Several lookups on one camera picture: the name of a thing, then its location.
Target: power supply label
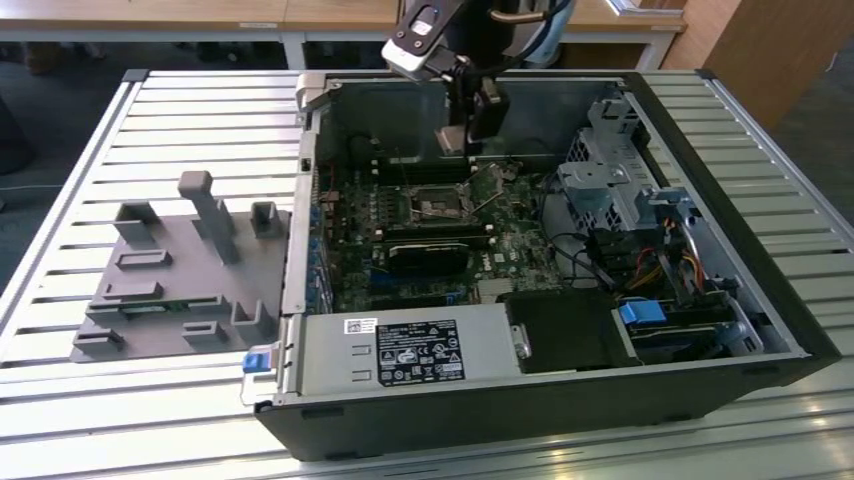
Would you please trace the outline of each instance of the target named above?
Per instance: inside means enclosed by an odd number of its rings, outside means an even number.
[[[456,320],[376,325],[376,362],[383,387],[463,380]]]

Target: blue drive latch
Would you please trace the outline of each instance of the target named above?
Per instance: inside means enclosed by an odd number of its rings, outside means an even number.
[[[249,352],[242,357],[242,373],[262,373],[272,368],[270,352]]]
[[[629,301],[619,307],[623,324],[661,323],[667,321],[661,306],[655,300]]]

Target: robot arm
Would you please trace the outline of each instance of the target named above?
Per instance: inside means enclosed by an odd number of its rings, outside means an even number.
[[[437,132],[445,154],[477,153],[480,142],[497,134],[509,102],[496,75],[532,56],[547,58],[557,46],[573,0],[548,0],[535,11],[523,11],[520,3],[537,2],[417,0],[383,47],[392,70],[445,84],[448,125]],[[532,24],[539,27],[525,28]]]

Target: wooden desk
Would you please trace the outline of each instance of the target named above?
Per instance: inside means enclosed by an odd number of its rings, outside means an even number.
[[[397,0],[288,0],[284,28],[387,33],[397,24],[399,4]]]
[[[276,39],[285,7],[286,0],[0,0],[0,39]]]
[[[383,42],[400,18],[400,0],[288,0],[284,43],[288,66],[304,69],[308,41]],[[628,43],[645,48],[637,69],[660,65],[684,22],[672,17],[620,17],[604,0],[577,0],[561,43]]]
[[[577,0],[565,27],[571,33],[684,31],[685,23],[669,16],[619,16],[604,0]]]

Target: metal rail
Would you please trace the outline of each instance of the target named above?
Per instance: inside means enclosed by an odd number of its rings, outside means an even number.
[[[692,72],[645,79],[846,355],[839,363],[696,421],[300,463],[240,403],[240,353],[66,361],[118,202],[188,213],[174,186],[180,172],[202,168],[230,211],[258,199],[292,204],[296,73],[152,72],[121,84],[0,300],[0,478],[719,479],[852,469],[850,227],[715,82]]]

